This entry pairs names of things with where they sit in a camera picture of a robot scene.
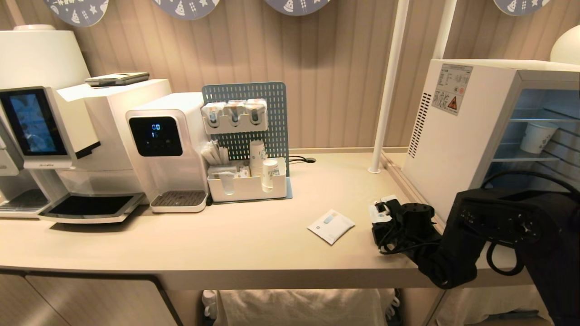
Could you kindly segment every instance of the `paper plate decoration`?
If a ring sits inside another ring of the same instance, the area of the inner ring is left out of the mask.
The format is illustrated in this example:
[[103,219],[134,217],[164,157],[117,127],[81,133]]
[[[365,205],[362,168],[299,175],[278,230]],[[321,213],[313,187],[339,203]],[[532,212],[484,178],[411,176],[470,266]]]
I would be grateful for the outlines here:
[[44,3],[65,23],[89,27],[103,18],[108,0],[44,0]]
[[290,16],[304,16],[324,7],[330,0],[266,0],[277,11]]
[[194,20],[207,16],[219,0],[153,0],[164,12],[179,19]]
[[524,16],[534,13],[550,2],[550,0],[494,0],[495,5],[510,16]]

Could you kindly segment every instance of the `touchscreen display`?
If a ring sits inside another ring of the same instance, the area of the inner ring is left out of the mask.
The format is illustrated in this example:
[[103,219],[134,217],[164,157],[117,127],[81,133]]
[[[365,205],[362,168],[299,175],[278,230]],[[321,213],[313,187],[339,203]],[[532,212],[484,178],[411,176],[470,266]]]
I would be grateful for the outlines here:
[[0,100],[24,155],[67,155],[44,88],[0,91]]
[[33,153],[55,152],[55,142],[48,131],[36,95],[13,95],[10,97],[10,102],[16,112],[30,151]]

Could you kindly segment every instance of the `sticker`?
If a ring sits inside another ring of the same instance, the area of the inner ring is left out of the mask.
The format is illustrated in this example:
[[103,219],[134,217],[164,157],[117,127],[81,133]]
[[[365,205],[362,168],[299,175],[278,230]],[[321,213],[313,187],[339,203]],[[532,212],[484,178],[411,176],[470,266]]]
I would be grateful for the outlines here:
[[266,0],[272,8],[290,16],[304,16],[318,11],[330,0]]
[[332,219],[333,219],[335,216],[336,216],[336,213],[332,213],[332,214],[328,215],[328,217],[324,219],[323,223],[324,223],[324,224],[328,224],[328,223],[330,223],[330,221],[332,221]]
[[79,27],[98,23],[107,11],[108,0],[44,0],[62,21]]
[[171,16],[183,20],[194,20],[207,16],[218,5],[219,0],[153,0]]
[[542,9],[550,0],[494,0],[495,5],[510,16],[524,16]]
[[443,64],[431,105],[457,115],[467,91],[467,83],[469,83],[472,70],[471,66]]

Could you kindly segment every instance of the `cloth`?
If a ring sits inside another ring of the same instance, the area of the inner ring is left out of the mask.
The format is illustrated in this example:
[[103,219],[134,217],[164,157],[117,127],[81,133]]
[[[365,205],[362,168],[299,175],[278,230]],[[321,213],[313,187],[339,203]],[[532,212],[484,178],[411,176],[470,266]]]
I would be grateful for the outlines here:
[[437,314],[439,326],[463,326],[484,321],[490,314],[514,310],[538,310],[538,316],[550,321],[548,310],[533,285],[513,287],[451,289]]
[[214,326],[386,326],[395,296],[393,289],[206,291],[206,316],[216,317]]

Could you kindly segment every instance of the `countertop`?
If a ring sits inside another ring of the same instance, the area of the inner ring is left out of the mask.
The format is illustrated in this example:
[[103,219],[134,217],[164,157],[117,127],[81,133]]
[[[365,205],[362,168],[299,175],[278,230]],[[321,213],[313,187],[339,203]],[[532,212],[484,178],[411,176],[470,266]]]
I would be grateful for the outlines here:
[[[373,243],[368,205],[409,198],[388,172],[367,171],[372,153],[308,156],[317,162],[290,166],[290,200],[190,214],[140,207],[119,225],[0,219],[0,269],[154,274],[166,289],[433,287],[403,254],[383,256]],[[329,209],[356,223],[332,246],[306,228]],[[507,248],[494,259],[514,265]],[[470,287],[532,284],[525,271],[501,276],[484,259],[478,268]]]

